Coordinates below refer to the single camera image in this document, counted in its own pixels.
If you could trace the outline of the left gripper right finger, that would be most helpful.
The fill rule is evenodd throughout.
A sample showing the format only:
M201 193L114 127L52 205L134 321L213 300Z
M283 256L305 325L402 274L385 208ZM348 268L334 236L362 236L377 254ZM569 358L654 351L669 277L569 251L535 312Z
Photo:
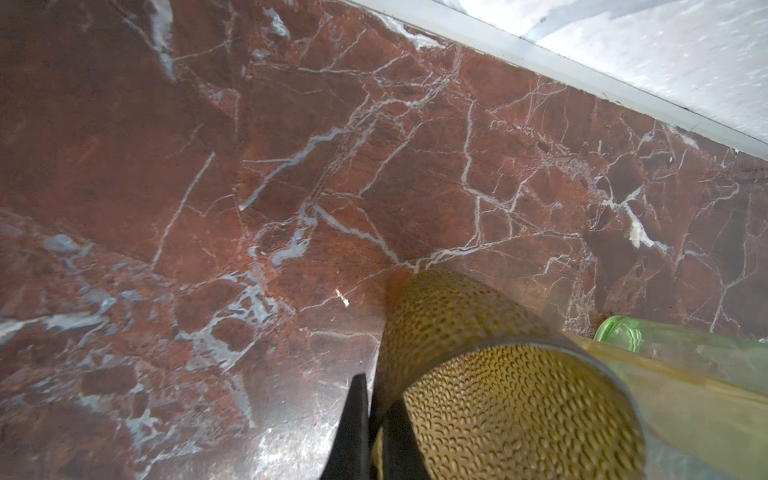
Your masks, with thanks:
M429 480L405 401L398 399L382 424L382 479Z

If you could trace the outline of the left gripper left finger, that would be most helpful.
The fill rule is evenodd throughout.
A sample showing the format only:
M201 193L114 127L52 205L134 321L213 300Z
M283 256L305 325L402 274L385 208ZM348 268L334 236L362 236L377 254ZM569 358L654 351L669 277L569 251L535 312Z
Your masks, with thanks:
M370 477L369 408L366 375L350 383L332 448L321 480L364 480Z

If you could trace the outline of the amber dotted glass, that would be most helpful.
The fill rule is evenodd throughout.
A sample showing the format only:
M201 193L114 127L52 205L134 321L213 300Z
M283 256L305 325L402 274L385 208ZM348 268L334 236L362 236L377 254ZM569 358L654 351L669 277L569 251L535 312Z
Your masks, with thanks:
M641 479L646 433L626 385L537 315L431 269L389 305L374 379L372 475L403 399L430 479Z

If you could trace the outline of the tall yellow glass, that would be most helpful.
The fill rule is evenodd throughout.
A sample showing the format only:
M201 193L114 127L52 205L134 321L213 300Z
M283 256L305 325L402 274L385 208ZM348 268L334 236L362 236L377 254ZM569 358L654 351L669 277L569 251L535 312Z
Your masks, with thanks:
M629 388L648 430L647 479L765 479L767 395L572 334Z

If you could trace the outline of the tall green glass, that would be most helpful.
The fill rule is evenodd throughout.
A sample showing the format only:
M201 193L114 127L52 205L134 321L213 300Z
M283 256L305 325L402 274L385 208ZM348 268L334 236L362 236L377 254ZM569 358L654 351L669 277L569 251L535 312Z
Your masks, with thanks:
M653 360L767 391L767 345L688 327L614 315L594 339Z

